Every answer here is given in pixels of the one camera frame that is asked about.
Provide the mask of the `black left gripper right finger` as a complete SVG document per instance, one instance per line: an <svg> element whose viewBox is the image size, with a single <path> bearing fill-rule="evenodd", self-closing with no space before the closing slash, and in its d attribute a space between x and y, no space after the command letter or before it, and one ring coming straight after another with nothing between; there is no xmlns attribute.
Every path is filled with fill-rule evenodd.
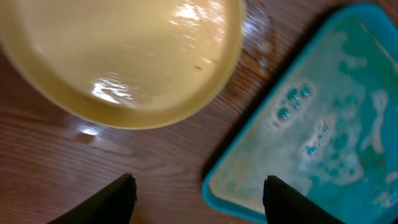
<svg viewBox="0 0 398 224"><path fill-rule="evenodd" d="M343 223L274 175L264 181L262 201L268 224Z"/></svg>

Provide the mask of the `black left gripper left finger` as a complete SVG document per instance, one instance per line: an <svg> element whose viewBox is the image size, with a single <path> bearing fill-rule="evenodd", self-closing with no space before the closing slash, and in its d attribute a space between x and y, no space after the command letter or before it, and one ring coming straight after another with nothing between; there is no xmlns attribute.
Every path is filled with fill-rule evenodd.
<svg viewBox="0 0 398 224"><path fill-rule="evenodd" d="M123 174L75 208L49 223L129 223L136 200L136 180L131 174Z"/></svg>

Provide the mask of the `yellow-green plate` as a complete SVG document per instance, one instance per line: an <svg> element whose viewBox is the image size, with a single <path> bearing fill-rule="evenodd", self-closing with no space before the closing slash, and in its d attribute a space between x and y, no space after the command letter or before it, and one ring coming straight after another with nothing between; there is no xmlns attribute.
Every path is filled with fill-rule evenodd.
<svg viewBox="0 0 398 224"><path fill-rule="evenodd" d="M2 1L1 48L68 112L123 129L179 122L225 86L244 1Z"/></svg>

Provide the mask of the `teal plastic tray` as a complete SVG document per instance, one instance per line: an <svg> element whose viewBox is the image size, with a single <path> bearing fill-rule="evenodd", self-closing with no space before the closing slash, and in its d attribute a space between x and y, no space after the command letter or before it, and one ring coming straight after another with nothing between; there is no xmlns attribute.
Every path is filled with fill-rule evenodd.
<svg viewBox="0 0 398 224"><path fill-rule="evenodd" d="M274 175L345 223L397 220L397 28L372 3L335 11L230 140L204 201L265 223Z"/></svg>

